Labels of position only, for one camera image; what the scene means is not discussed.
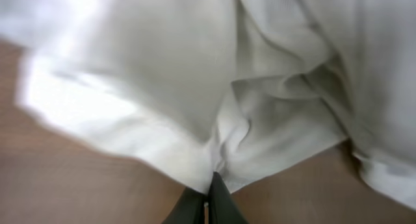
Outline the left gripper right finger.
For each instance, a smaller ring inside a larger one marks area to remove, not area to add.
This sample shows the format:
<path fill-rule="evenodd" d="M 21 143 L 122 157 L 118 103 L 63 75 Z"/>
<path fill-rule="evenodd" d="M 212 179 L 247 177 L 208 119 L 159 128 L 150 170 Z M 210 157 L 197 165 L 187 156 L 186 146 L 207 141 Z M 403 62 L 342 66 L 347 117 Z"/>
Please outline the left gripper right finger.
<path fill-rule="evenodd" d="M 218 172 L 213 173 L 208 207 L 209 224 L 248 224 Z"/>

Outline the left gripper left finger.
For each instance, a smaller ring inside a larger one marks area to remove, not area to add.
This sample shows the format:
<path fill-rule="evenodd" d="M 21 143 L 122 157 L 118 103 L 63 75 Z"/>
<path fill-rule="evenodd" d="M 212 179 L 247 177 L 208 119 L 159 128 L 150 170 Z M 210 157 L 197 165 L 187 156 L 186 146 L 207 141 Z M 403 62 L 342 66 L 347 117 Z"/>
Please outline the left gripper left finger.
<path fill-rule="evenodd" d="M 204 224 L 206 196 L 185 188 L 172 211 L 162 224 Z"/>

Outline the white t-shirt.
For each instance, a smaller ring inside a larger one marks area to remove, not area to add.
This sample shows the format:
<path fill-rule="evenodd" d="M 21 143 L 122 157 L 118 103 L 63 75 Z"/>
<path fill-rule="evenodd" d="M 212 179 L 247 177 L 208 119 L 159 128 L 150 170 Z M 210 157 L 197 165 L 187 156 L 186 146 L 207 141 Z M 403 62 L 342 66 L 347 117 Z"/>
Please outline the white t-shirt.
<path fill-rule="evenodd" d="M 1 37 L 37 122 L 196 191 L 351 139 L 415 207 L 415 0 L 1 0 Z"/>

